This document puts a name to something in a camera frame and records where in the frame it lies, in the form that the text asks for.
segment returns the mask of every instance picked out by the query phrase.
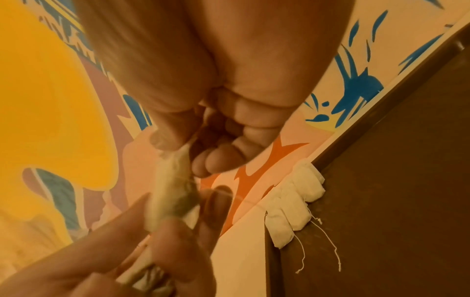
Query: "painted wall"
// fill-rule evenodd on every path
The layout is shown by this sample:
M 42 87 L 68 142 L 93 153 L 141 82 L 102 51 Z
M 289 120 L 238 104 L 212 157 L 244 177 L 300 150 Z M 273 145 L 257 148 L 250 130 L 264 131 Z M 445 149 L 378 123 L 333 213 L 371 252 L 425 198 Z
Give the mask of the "painted wall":
M 151 119 L 94 55 L 70 0 L 1 6 L 0 242 L 12 244 L 0 247 L 0 280 L 127 209 L 150 189 L 158 158 L 148 142 Z M 338 55 L 280 137 L 248 165 L 201 181 L 236 194 L 222 241 L 230 242 L 230 228 L 293 163 L 373 101 L 469 9 L 470 0 L 357 0 Z M 11 222 L 21 231 L 9 231 Z M 53 244 L 41 243 L 44 236 Z M 24 248 L 31 242 L 40 251 Z M 216 272 L 219 263 L 217 256 Z

